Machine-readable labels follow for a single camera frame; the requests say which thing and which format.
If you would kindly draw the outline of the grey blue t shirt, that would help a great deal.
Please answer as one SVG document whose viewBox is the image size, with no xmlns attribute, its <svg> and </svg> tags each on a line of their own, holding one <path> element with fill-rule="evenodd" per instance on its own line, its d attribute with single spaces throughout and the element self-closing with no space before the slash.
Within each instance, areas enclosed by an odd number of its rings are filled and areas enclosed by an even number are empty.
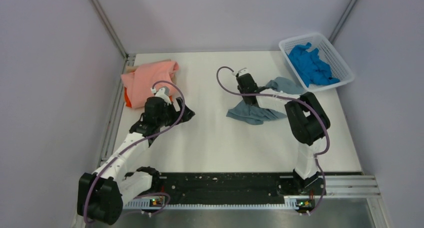
<svg viewBox="0 0 424 228">
<path fill-rule="evenodd" d="M 296 85 L 293 81 L 284 77 L 276 77 L 270 80 L 265 87 L 286 94 L 300 95 L 305 93 L 305 90 L 301 86 Z M 229 109 L 226 116 L 246 122 L 250 125 L 261 125 L 264 122 L 280 120 L 287 117 L 285 113 L 248 105 L 244 101 L 238 103 L 234 108 Z"/>
</svg>

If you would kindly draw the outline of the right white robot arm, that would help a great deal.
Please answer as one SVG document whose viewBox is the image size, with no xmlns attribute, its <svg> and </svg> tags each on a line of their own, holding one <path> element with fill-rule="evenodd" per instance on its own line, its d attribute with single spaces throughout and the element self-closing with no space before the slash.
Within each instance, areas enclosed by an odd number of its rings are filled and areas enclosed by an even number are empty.
<svg viewBox="0 0 424 228">
<path fill-rule="evenodd" d="M 293 170 L 293 188 L 299 194 L 313 189 L 325 192 L 323 171 L 318 164 L 318 153 L 329 144 L 330 121 L 313 93 L 302 95 L 277 92 L 259 87 L 250 73 L 239 72 L 237 88 L 249 105 L 284 113 L 291 132 L 298 142 L 297 161 Z"/>
</svg>

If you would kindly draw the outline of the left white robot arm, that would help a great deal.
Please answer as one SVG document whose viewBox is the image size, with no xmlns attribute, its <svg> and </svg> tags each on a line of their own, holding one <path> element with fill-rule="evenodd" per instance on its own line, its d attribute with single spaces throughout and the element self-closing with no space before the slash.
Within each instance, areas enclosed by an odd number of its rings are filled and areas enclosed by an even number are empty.
<svg viewBox="0 0 424 228">
<path fill-rule="evenodd" d="M 131 168 L 159 135 L 195 115 L 183 97 L 177 97 L 175 102 L 178 109 L 169 98 L 148 98 L 144 112 L 130 127 L 119 148 L 95 171 L 80 177 L 76 212 L 86 223 L 113 225 L 128 202 L 143 192 L 154 195 L 160 190 L 156 169 L 140 167 L 132 171 Z"/>
</svg>

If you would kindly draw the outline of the pink folded t shirt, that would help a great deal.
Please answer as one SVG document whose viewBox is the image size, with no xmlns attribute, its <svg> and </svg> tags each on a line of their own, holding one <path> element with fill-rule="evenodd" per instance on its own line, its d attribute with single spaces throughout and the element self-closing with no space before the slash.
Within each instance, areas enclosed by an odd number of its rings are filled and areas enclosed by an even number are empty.
<svg viewBox="0 0 424 228">
<path fill-rule="evenodd" d="M 160 80 L 171 81 L 171 77 L 179 70 L 176 61 L 146 63 L 139 65 L 136 71 L 122 74 L 123 86 L 127 88 L 132 109 L 144 107 L 148 98 L 152 97 L 151 88 Z"/>
</svg>

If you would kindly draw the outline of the orange folded t shirt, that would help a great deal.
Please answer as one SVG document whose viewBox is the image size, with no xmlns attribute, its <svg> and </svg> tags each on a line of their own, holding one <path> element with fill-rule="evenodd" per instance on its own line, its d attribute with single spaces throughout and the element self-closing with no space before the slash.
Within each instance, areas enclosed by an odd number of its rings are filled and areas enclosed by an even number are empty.
<svg viewBox="0 0 424 228">
<path fill-rule="evenodd" d="M 131 101 L 130 101 L 130 99 L 129 99 L 129 97 L 128 97 L 128 92 L 127 92 L 127 88 L 126 87 L 124 87 L 124 101 L 125 101 L 125 106 L 126 107 L 128 107 L 128 108 L 132 108 L 132 104 L 131 104 Z"/>
</svg>

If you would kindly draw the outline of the bright blue t shirt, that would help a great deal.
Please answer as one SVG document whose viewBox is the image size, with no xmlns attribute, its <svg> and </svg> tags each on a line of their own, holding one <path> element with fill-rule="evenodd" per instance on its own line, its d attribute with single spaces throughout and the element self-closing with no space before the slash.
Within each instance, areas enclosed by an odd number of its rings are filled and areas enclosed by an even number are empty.
<svg viewBox="0 0 424 228">
<path fill-rule="evenodd" d="M 296 45 L 288 54 L 306 87 L 311 84 L 327 86 L 340 82 L 338 78 L 333 77 L 330 65 L 320 59 L 319 49 L 309 51 L 311 45 L 310 42 L 306 45 Z"/>
</svg>

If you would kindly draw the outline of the white plastic basket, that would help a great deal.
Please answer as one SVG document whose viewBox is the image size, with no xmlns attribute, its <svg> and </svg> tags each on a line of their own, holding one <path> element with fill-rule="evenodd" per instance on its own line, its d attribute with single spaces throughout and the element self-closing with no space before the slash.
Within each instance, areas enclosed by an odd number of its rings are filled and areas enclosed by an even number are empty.
<svg viewBox="0 0 424 228">
<path fill-rule="evenodd" d="M 312 52 L 317 49 L 317 56 L 321 61 L 329 65 L 331 70 L 331 76 L 339 80 L 337 83 L 330 85 L 306 85 L 301 78 L 300 74 L 294 67 L 294 64 L 289 58 L 290 52 L 297 45 L 306 46 L 310 44 L 310 47 L 306 49 L 308 52 Z M 329 40 L 322 34 L 313 32 L 305 35 L 298 35 L 290 38 L 286 38 L 278 43 L 279 48 L 283 54 L 283 62 L 287 68 L 291 70 L 291 73 L 297 79 L 297 82 L 309 92 L 318 92 L 337 88 L 346 85 L 354 80 L 354 74 L 350 67 L 346 64 L 340 54 L 336 51 L 334 46 Z"/>
</svg>

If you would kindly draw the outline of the left controller board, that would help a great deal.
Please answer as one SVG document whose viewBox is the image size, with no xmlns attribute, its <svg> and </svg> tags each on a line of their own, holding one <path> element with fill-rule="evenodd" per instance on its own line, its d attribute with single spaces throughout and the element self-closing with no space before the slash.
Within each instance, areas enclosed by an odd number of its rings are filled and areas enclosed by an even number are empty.
<svg viewBox="0 0 424 228">
<path fill-rule="evenodd" d="M 147 209 L 159 209 L 163 207 L 167 201 L 165 197 L 147 197 L 141 199 L 142 207 Z"/>
</svg>

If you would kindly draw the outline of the controller board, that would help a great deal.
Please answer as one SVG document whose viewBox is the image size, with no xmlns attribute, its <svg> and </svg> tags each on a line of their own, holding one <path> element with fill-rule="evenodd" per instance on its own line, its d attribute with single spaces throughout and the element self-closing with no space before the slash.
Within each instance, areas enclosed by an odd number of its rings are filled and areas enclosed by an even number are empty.
<svg viewBox="0 0 424 228">
<path fill-rule="evenodd" d="M 296 200 L 297 211 L 300 213 L 306 213 L 315 208 L 315 201 L 311 200 Z"/>
<path fill-rule="evenodd" d="M 165 197 L 147 197 L 141 199 L 142 207 L 147 209 L 159 209 L 163 207 L 167 201 Z"/>
</svg>

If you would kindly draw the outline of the right controller board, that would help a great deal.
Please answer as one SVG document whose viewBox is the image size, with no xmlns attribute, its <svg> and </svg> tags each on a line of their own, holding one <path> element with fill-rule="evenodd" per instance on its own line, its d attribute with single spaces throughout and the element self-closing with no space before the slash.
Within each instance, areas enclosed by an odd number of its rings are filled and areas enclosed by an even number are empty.
<svg viewBox="0 0 424 228">
<path fill-rule="evenodd" d="M 306 213 L 315 208 L 315 201 L 311 200 L 296 200 L 297 211 L 300 213 Z"/>
</svg>

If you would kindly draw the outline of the left aluminium frame rail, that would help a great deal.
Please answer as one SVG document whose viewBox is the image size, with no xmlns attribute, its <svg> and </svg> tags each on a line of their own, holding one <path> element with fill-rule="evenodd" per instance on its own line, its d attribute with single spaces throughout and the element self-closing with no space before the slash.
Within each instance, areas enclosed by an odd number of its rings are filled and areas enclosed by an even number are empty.
<svg viewBox="0 0 424 228">
<path fill-rule="evenodd" d="M 128 66 L 133 66 L 136 58 L 135 53 L 128 54 L 124 60 L 124 64 L 118 78 L 116 80 L 114 91 L 112 94 L 112 104 L 105 123 L 105 128 L 100 143 L 100 150 L 97 158 L 96 167 L 100 167 L 105 163 L 114 152 L 118 129 L 120 125 L 121 115 L 124 108 L 124 87 L 121 75 L 127 71 Z"/>
</svg>

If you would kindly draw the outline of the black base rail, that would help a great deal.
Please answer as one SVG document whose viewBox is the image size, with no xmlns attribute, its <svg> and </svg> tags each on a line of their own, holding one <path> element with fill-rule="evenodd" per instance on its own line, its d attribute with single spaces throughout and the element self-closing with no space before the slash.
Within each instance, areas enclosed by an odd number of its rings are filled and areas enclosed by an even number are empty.
<svg viewBox="0 0 424 228">
<path fill-rule="evenodd" d="M 286 202 L 285 196 L 318 197 L 321 185 L 338 176 L 330 172 L 323 179 L 319 174 L 306 188 L 294 173 L 159 173 L 141 167 L 137 174 L 152 175 L 146 196 L 165 196 L 171 205 L 274 205 Z"/>
</svg>

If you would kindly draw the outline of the left corner frame post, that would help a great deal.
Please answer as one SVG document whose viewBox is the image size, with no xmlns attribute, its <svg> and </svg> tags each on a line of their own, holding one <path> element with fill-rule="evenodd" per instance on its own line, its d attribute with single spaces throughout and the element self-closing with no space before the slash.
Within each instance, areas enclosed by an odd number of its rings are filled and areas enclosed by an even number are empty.
<svg viewBox="0 0 424 228">
<path fill-rule="evenodd" d="M 115 32 L 115 29 L 112 26 L 112 23 L 110 22 L 106 12 L 104 11 L 101 3 L 99 0 L 89 0 L 91 5 L 93 6 L 93 9 L 95 13 L 97 14 L 98 18 L 100 19 L 100 22 L 104 26 L 106 33 L 112 40 L 114 46 L 119 51 L 120 55 L 127 59 L 128 53 L 126 52 L 121 40 L 119 39 L 117 33 Z"/>
</svg>

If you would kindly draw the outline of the corner frame post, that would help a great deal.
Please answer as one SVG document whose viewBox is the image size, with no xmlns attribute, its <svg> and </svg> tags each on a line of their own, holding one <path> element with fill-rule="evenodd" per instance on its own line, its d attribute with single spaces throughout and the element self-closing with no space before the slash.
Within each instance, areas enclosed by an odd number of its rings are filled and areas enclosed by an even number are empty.
<svg viewBox="0 0 424 228">
<path fill-rule="evenodd" d="M 353 9 L 355 8 L 355 6 L 357 5 L 359 0 L 350 0 L 347 4 L 347 6 L 345 7 L 343 13 L 341 14 L 336 26 L 334 27 L 331 35 L 329 36 L 328 40 L 330 43 L 334 43 L 339 35 L 339 33 L 341 32 L 342 28 L 344 27 L 345 23 L 347 22 L 347 20 L 350 17 L 351 12 L 353 11 Z"/>
<path fill-rule="evenodd" d="M 127 59 L 128 53 L 126 52 L 121 40 L 119 39 L 117 33 L 115 32 L 115 29 L 112 26 L 112 23 L 110 22 L 106 12 L 104 11 L 101 3 L 99 0 L 89 0 L 91 5 L 93 6 L 93 9 L 95 13 L 97 14 L 98 18 L 100 19 L 100 22 L 104 26 L 106 33 L 112 40 L 114 46 L 119 51 L 120 55 Z"/>
</svg>

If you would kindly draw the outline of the right corner frame post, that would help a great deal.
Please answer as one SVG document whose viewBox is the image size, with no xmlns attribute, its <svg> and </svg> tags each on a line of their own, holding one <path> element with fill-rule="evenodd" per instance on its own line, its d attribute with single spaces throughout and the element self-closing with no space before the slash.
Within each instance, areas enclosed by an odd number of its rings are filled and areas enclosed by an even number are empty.
<svg viewBox="0 0 424 228">
<path fill-rule="evenodd" d="M 345 23 L 347 22 L 347 20 L 350 17 L 351 12 L 353 11 L 353 9 L 355 8 L 355 6 L 357 5 L 359 0 L 350 0 L 347 4 L 347 6 L 345 7 L 343 13 L 341 14 L 336 26 L 334 27 L 331 35 L 329 36 L 328 40 L 330 43 L 334 43 L 339 35 L 339 33 L 341 32 L 342 28 L 344 27 Z"/>
</svg>

